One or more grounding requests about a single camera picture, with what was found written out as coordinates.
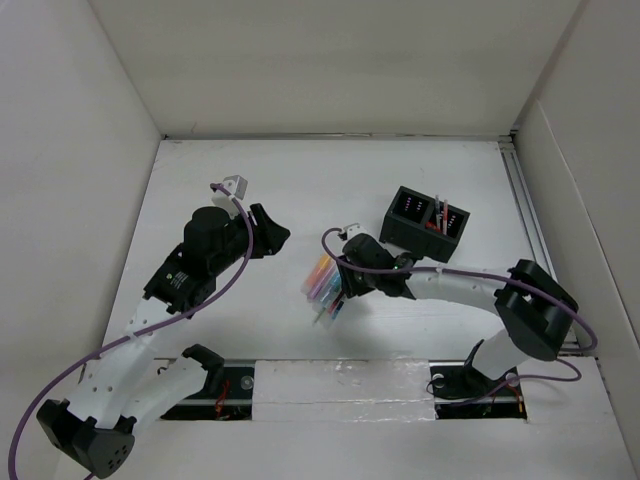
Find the blue gel pen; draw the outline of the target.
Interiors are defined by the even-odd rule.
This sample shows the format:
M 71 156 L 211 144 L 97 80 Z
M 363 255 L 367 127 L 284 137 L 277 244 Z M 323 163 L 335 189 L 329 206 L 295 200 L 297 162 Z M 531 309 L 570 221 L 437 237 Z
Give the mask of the blue gel pen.
M 336 300 L 326 311 L 322 320 L 322 325 L 325 329 L 329 329 L 335 322 L 336 318 L 340 314 L 344 305 L 343 300 Z

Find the black gel pen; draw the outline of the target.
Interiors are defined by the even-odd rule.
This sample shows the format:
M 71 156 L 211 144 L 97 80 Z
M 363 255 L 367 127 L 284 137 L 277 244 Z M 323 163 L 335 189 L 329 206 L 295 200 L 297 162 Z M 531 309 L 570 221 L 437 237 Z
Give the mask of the black gel pen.
M 435 195 L 435 220 L 436 220 L 436 229 L 439 232 L 442 232 L 442 208 L 441 201 L 439 195 Z

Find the dark red gel pen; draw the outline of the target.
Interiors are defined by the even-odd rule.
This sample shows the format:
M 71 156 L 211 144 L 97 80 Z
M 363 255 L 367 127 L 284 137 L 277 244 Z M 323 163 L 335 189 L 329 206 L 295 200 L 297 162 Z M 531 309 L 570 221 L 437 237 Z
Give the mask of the dark red gel pen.
M 332 319 L 335 319 L 338 316 L 343 305 L 344 305 L 344 302 L 342 300 L 338 300 L 332 305 L 330 309 L 330 317 Z

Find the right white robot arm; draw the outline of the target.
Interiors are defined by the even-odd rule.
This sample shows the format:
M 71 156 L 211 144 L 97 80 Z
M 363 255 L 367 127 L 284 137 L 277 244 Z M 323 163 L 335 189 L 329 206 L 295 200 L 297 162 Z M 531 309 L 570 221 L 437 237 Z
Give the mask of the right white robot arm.
M 529 360 L 557 361 L 577 319 L 573 298 L 533 261 L 506 270 L 467 270 L 410 253 L 393 255 L 357 224 L 336 233 L 343 247 L 335 261 L 347 297 L 378 291 L 463 305 L 501 321 L 501 329 L 479 340 L 449 381 L 468 395 L 486 393 Z

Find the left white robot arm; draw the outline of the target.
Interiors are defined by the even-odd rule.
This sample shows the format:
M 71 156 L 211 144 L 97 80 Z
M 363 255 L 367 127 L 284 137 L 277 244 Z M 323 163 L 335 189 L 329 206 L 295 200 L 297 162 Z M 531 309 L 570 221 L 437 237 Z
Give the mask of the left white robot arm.
M 197 209 L 183 241 L 144 288 L 126 328 L 126 342 L 105 353 L 64 400 L 47 400 L 36 418 L 51 443 L 99 479 L 131 454 L 136 435 L 181 400 L 212 396 L 222 387 L 224 360 L 194 344 L 144 387 L 141 377 L 158 350 L 184 325 L 168 319 L 191 313 L 216 290 L 216 279 L 243 256 L 277 254 L 291 233 L 259 204 L 248 217 L 215 206 Z

